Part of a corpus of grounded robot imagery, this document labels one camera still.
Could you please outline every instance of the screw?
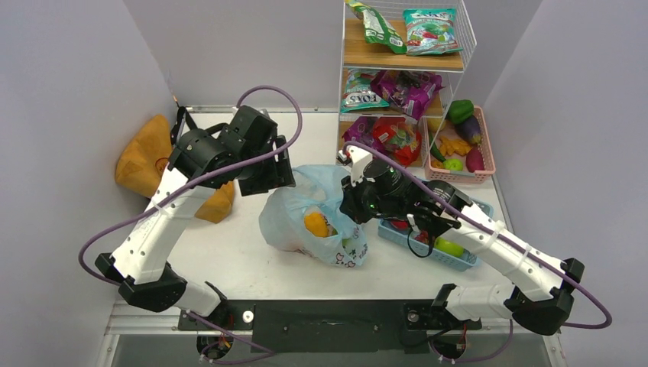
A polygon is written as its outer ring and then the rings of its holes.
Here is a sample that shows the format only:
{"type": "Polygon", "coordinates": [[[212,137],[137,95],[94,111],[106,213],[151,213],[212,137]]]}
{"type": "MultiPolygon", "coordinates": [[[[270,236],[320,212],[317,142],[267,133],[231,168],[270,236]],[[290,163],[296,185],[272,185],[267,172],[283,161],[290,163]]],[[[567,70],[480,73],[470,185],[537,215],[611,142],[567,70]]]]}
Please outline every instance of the screw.
{"type": "Polygon", "coordinates": [[[416,321],[419,320],[419,314],[411,311],[407,314],[407,320],[410,321],[411,323],[415,323],[416,321]]]}
{"type": "Polygon", "coordinates": [[[248,310],[243,313],[243,322],[251,323],[254,320],[254,314],[252,311],[248,310]]]}

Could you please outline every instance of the pink basket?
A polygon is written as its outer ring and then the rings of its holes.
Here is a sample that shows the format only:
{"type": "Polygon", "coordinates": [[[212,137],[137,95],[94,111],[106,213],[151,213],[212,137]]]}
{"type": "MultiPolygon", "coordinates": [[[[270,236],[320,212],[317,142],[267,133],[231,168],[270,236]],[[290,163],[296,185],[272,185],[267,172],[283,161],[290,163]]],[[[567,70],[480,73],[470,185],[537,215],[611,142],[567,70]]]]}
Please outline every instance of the pink basket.
{"type": "MultiPolygon", "coordinates": [[[[475,106],[475,117],[479,121],[479,127],[481,129],[481,143],[478,147],[479,151],[481,152],[481,156],[484,158],[484,168],[486,169],[484,171],[475,171],[474,173],[470,173],[467,171],[458,172],[434,168],[432,167],[432,161],[435,158],[432,157],[432,155],[428,152],[428,157],[425,164],[423,165],[425,167],[425,174],[428,180],[444,180],[447,182],[459,182],[464,184],[479,184],[484,182],[487,178],[495,173],[495,160],[493,159],[493,152],[491,150],[491,140],[488,138],[486,119],[484,118],[484,111],[482,111],[481,107],[475,106]]],[[[443,135],[453,140],[458,139],[459,137],[455,133],[455,130],[452,128],[452,126],[448,126],[448,124],[449,123],[446,123],[446,127],[439,132],[439,136],[443,135]]],[[[439,141],[439,143],[437,143],[437,146],[440,145],[439,136],[436,137],[437,141],[439,141]]],[[[465,163],[465,157],[462,157],[458,154],[452,155],[451,158],[458,158],[463,163],[465,163]]]]}

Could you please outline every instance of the blue basket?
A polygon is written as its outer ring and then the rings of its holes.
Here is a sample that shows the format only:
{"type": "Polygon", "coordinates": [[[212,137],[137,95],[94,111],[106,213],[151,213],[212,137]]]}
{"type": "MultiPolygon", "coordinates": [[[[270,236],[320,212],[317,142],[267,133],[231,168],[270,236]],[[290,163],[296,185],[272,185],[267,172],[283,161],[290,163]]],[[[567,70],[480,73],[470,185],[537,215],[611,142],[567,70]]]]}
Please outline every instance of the blue basket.
{"type": "MultiPolygon", "coordinates": [[[[489,217],[493,216],[493,207],[489,204],[486,204],[475,199],[472,200],[479,208],[486,213],[489,217]]],[[[381,220],[378,223],[378,235],[387,241],[391,241],[403,247],[407,247],[407,233],[409,230],[400,231],[395,229],[388,221],[381,220]]],[[[429,251],[429,246],[423,242],[415,240],[413,237],[410,237],[410,246],[412,249],[421,255],[427,254],[429,251]]],[[[448,255],[445,252],[439,251],[436,248],[432,249],[432,254],[429,258],[433,258],[437,261],[440,261],[450,268],[453,268],[457,271],[465,271],[466,269],[472,268],[480,263],[480,259],[471,254],[469,251],[464,251],[463,255],[460,257],[455,257],[448,255]]]]}

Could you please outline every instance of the black mounting plate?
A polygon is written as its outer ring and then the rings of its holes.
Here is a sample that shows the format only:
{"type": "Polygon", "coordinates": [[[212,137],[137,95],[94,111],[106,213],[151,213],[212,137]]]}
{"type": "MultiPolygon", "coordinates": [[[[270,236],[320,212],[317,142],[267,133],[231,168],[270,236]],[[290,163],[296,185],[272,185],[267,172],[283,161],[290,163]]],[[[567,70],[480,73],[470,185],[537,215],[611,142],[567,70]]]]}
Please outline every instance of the black mounting plate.
{"type": "MultiPolygon", "coordinates": [[[[275,352],[377,352],[401,349],[405,353],[429,353],[424,343],[405,347],[426,338],[427,330],[441,330],[446,325],[438,318],[413,325],[407,314],[416,310],[424,315],[433,300],[227,300],[228,330],[253,330],[252,341],[275,352]],[[254,313],[252,323],[245,323],[246,310],[254,313]]],[[[178,329],[206,331],[207,326],[180,315],[178,329]]],[[[481,323],[470,322],[468,328],[478,329],[481,323]]]]}

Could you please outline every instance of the green apple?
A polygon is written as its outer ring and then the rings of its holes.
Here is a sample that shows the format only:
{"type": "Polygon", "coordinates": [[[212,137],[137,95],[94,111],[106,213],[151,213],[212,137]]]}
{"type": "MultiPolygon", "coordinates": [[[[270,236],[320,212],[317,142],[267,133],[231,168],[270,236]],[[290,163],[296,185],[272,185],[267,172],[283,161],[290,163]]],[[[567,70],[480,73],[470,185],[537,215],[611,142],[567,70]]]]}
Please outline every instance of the green apple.
{"type": "Polygon", "coordinates": [[[464,164],[457,158],[449,158],[443,162],[443,168],[451,171],[463,171],[464,164]]]}
{"type": "Polygon", "coordinates": [[[441,237],[438,237],[434,242],[434,248],[439,251],[443,251],[448,255],[455,256],[458,258],[461,255],[464,255],[464,249],[460,245],[457,245],[454,242],[446,241],[441,237]]]}

